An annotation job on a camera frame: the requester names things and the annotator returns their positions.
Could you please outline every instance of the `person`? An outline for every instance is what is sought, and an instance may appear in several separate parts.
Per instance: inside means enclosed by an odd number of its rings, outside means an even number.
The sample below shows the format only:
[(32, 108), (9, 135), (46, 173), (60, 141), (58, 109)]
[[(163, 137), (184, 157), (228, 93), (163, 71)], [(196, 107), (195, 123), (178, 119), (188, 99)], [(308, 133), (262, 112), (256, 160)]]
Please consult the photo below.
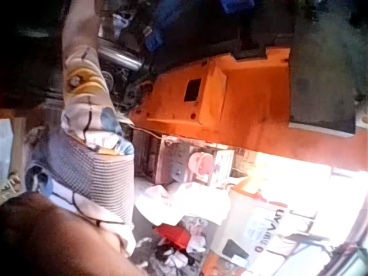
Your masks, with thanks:
[(99, 67), (100, 7), (99, 0), (71, 1), (61, 128), (45, 128), (29, 144), (27, 192), (0, 207), (0, 248), (16, 262), (13, 274), (143, 275), (127, 259), (135, 248), (134, 149)]

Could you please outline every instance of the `striped fabric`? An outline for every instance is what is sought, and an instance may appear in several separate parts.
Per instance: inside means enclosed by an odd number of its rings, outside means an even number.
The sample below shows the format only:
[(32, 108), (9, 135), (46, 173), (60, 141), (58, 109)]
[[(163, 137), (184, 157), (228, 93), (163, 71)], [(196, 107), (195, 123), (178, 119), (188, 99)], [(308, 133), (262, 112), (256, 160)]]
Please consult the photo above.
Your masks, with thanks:
[[(26, 187), (52, 200), (55, 187), (61, 185), (67, 194), (87, 199), (84, 208), (88, 214), (78, 214), (92, 218), (100, 227), (101, 221), (108, 221), (102, 224), (109, 225), (109, 231), (126, 225), (123, 232), (128, 229), (130, 234), (122, 239), (134, 248), (134, 149), (124, 139), (115, 117), (95, 49), (78, 47), (67, 59), (64, 84), (61, 128), (48, 130), (35, 146), (26, 171)], [(119, 221), (111, 221), (114, 216)], [(121, 236), (123, 232), (120, 227), (116, 233)]]
[(55, 181), (132, 226), (133, 155), (98, 154), (59, 130), (46, 135), (34, 149), (29, 167), (33, 166), (45, 168)]

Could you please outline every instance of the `clutter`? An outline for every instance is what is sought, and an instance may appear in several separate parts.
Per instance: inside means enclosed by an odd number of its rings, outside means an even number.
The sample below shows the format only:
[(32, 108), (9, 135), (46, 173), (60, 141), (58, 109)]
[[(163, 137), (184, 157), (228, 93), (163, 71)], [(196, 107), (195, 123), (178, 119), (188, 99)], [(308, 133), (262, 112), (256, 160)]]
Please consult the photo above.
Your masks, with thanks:
[(184, 216), (181, 224), (189, 231), (192, 236), (200, 236), (204, 228), (208, 225), (208, 221), (200, 217)]
[(192, 236), (186, 247), (186, 252), (205, 252), (206, 251), (206, 239), (203, 236)]
[(151, 223), (177, 225), (184, 215), (197, 216), (218, 225), (230, 210), (225, 190), (213, 189), (199, 183), (173, 183), (148, 188), (136, 198), (136, 207)]
[(221, 225), (230, 210), (227, 191), (214, 189), (196, 182), (167, 186), (173, 205), (185, 209), (188, 216), (201, 217)]
[(177, 251), (167, 258), (165, 264), (167, 266), (175, 267), (176, 269), (181, 269), (188, 264), (188, 258), (184, 254)]
[(205, 152), (195, 152), (189, 158), (188, 168), (197, 175), (209, 174), (213, 166), (213, 158), (211, 154)]
[(144, 269), (148, 267), (148, 262), (145, 260), (143, 263), (136, 264), (136, 267), (138, 267), (139, 269)]
[(177, 225), (186, 214), (186, 211), (180, 206), (173, 206), (170, 195), (161, 185), (149, 187), (144, 193), (138, 195), (135, 206), (147, 220), (155, 225), (161, 223)]
[(152, 238), (151, 237), (144, 237), (142, 239), (140, 239), (139, 241), (137, 241), (136, 243), (136, 248), (139, 248), (142, 246), (143, 243), (145, 242), (149, 242), (149, 243), (152, 243)]
[(190, 240), (190, 234), (187, 229), (180, 226), (161, 224), (155, 228), (155, 232), (182, 249), (187, 248)]

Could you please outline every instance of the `white plastic bag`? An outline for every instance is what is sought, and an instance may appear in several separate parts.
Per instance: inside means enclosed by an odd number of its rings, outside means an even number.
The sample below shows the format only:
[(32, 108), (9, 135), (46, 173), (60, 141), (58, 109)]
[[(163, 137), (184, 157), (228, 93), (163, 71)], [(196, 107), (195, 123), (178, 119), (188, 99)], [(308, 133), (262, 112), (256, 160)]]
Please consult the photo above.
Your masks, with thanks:
[(136, 198), (136, 207), (151, 223), (177, 225), (184, 215), (201, 217), (218, 225), (227, 217), (230, 199), (225, 190), (199, 183), (173, 183), (148, 188)]

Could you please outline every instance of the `machine part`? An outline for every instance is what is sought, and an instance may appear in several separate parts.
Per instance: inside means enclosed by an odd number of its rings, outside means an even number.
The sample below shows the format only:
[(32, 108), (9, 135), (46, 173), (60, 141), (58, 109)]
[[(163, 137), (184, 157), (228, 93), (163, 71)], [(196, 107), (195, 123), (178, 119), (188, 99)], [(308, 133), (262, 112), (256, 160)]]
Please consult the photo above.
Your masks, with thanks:
[(114, 88), (114, 77), (107, 71), (102, 71), (102, 76), (105, 79), (106, 85), (108, 86), (109, 92)]
[(171, 177), (179, 183), (188, 183), (193, 179), (193, 173), (188, 169), (188, 161), (190, 156), (199, 151), (200, 148), (187, 143), (174, 144)]
[(118, 49), (113, 43), (104, 39), (99, 38), (98, 41), (98, 53), (103, 58), (133, 71), (138, 71), (142, 67), (143, 60), (132, 53)]

